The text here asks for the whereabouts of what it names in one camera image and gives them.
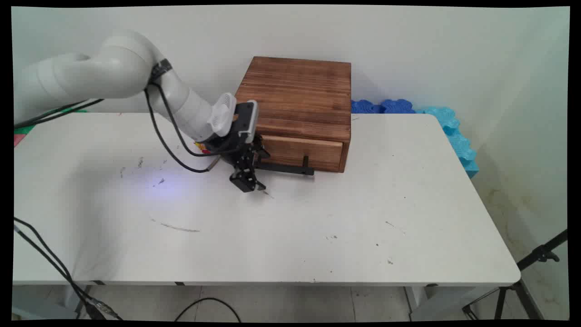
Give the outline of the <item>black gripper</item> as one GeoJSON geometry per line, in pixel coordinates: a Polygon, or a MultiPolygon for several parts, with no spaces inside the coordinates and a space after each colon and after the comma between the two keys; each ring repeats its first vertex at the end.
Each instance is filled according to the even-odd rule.
{"type": "Polygon", "coordinates": [[[230,182],[244,193],[266,189],[256,177],[255,159],[261,161],[271,157],[260,134],[247,142],[249,136],[249,133],[231,133],[226,137],[216,136],[202,143],[205,151],[218,153],[226,163],[234,167],[230,182]]]}

